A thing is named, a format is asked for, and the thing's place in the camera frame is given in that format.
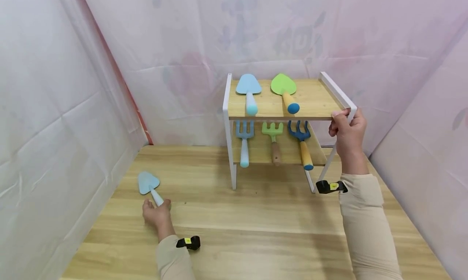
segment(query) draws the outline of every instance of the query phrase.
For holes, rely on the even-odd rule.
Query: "two-tier shelf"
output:
[[[264,121],[282,121],[284,131],[277,136],[277,142],[281,150],[282,164],[301,164],[301,150],[296,138],[289,135],[287,121],[289,120],[332,120],[332,112],[351,108],[348,122],[354,117],[357,107],[336,85],[335,82],[324,72],[320,73],[319,79],[299,79],[296,83],[296,93],[293,95],[296,102],[301,106],[296,114],[287,112],[280,95],[270,90],[271,80],[258,80],[262,86],[262,92],[254,95],[258,106],[255,116],[248,116],[245,112],[245,95],[235,92],[238,80],[232,80],[232,74],[227,74],[226,89],[224,93],[223,114],[226,131],[227,153],[231,170],[232,188],[237,188],[237,164],[241,158],[241,139],[235,136],[234,120],[254,120],[255,135],[248,140],[249,162],[252,164],[271,164],[271,139],[262,134],[262,123]],[[319,180],[322,180],[336,154],[336,145],[327,158],[320,147],[317,137],[309,123],[311,137],[307,140],[308,149],[314,166],[323,166]],[[305,176],[309,182],[310,190],[315,193],[314,182],[307,170]]]

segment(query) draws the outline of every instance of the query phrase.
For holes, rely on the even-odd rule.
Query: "blue handle end cap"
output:
[[[300,109],[299,104],[292,103],[288,106],[288,113],[290,114],[298,113],[299,109]]]

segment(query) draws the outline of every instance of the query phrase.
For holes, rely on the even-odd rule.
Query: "beige sleeve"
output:
[[[343,174],[341,180],[348,188],[340,206],[356,279],[402,280],[377,178]]]
[[[161,280],[195,280],[188,250],[176,248],[179,237],[164,238],[156,248],[156,262]]]

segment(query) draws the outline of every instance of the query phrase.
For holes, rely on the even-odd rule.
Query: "wooden handle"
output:
[[[271,142],[271,162],[276,166],[280,165],[280,146],[277,142]]]
[[[299,104],[296,103],[294,98],[291,95],[289,95],[289,93],[283,92],[283,101],[284,105],[286,105],[288,113],[295,114],[299,111]]]
[[[302,166],[304,166],[305,170],[314,169],[314,164],[312,164],[312,158],[310,157],[310,153],[309,153],[309,149],[307,148],[307,144],[304,141],[302,141],[300,144],[301,144]]]

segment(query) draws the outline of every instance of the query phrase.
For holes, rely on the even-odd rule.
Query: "white metal frame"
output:
[[[234,164],[233,161],[233,148],[232,148],[232,129],[233,129],[233,122],[229,120],[229,113],[228,113],[228,104],[229,104],[229,91],[231,90],[231,80],[232,74],[227,74],[226,80],[226,89],[224,91],[224,101],[223,101],[223,116],[224,116],[224,127],[226,131],[226,142],[227,142],[227,154],[229,156],[229,169],[231,171],[231,184],[233,190],[237,188],[237,165]],[[341,102],[344,108],[351,108],[351,112],[348,115],[348,122],[351,123],[351,120],[354,118],[356,111],[358,110],[357,106],[351,99],[336,85],[336,83],[328,76],[327,73],[321,72],[320,73],[320,80],[327,86],[330,93],[332,93],[335,98]],[[322,172],[320,173],[319,181],[323,180],[325,177],[327,170],[332,163],[333,157],[336,154],[336,144],[333,145],[333,150],[330,153],[330,156],[327,159],[327,163],[323,167]],[[309,182],[309,187],[312,193],[315,193],[314,181],[310,177],[310,173],[307,170],[305,171],[305,177]]]

